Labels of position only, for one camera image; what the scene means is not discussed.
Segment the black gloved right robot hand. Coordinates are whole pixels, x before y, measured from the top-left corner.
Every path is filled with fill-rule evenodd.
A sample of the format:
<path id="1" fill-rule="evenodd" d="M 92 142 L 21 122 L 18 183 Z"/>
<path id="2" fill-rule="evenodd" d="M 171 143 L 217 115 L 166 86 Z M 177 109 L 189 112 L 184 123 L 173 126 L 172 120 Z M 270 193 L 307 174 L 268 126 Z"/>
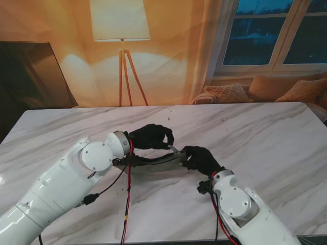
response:
<path id="1" fill-rule="evenodd" d="M 201 146 L 185 146 L 182 149 L 186 154 L 186 160 L 182 166 L 188 170 L 197 170 L 208 177 L 213 177 L 220 171 L 225 170 L 213 157 L 211 152 Z"/>

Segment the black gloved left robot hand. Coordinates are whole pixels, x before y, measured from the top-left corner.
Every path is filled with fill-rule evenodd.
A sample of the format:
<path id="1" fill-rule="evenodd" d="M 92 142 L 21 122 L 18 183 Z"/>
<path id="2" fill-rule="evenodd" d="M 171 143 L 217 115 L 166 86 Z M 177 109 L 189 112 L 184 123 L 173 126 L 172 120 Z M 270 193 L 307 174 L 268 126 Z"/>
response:
<path id="1" fill-rule="evenodd" d="M 167 127 L 148 124 L 128 133 L 136 149 L 168 150 L 174 144 L 173 131 Z"/>

